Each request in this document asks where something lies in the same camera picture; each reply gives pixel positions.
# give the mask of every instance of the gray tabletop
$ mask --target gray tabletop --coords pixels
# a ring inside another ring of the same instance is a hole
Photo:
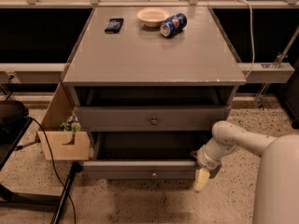
[[[64,77],[74,86],[238,85],[245,79],[207,7],[165,7],[184,13],[183,32],[165,38],[136,12],[143,7],[98,7]],[[106,34],[111,18],[119,34]]]

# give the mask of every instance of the drawer knob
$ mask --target drawer knob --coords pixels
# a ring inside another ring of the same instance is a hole
[[[151,124],[151,125],[157,125],[157,124],[158,124],[158,120],[157,120],[155,117],[153,117],[153,118],[151,118],[151,120],[150,120],[150,124]]]
[[[156,171],[152,171],[152,174],[151,174],[151,176],[152,176],[152,178],[157,178],[157,177],[158,177],[158,175],[157,175]]]

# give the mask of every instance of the black bag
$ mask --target black bag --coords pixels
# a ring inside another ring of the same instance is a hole
[[[28,108],[20,101],[0,101],[0,138],[12,129],[13,124],[29,114]]]

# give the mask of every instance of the white cable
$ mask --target white cable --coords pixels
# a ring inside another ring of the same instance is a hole
[[[255,48],[254,48],[254,38],[253,38],[253,12],[252,12],[252,6],[248,1],[246,0],[236,0],[236,1],[248,5],[250,10],[250,39],[251,39],[251,48],[252,48],[252,61],[251,61],[250,70],[245,75],[245,79],[247,79],[252,71],[254,60],[255,60]]]

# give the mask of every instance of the robotic arm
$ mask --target robotic arm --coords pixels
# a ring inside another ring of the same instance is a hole
[[[277,138],[250,133],[227,121],[217,122],[212,134],[194,155],[200,167],[194,189],[202,190],[221,159],[242,147],[261,157],[253,223],[299,223],[299,135]]]

